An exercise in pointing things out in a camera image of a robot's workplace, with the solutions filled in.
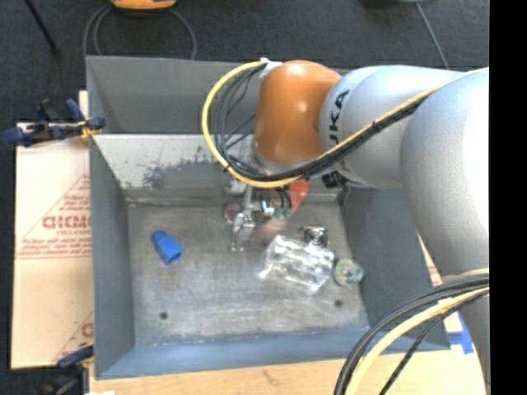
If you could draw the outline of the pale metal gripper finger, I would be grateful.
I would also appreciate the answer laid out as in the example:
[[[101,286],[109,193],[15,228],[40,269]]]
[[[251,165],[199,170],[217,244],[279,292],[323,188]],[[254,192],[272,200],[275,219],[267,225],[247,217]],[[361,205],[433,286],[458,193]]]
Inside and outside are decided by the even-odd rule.
[[[254,220],[250,213],[243,212],[242,213],[242,225],[240,229],[240,247],[242,249],[245,248],[245,246],[250,241],[250,236],[252,235],[254,231]]]
[[[231,251],[238,249],[238,239],[242,231],[242,214],[237,213],[231,224]]]

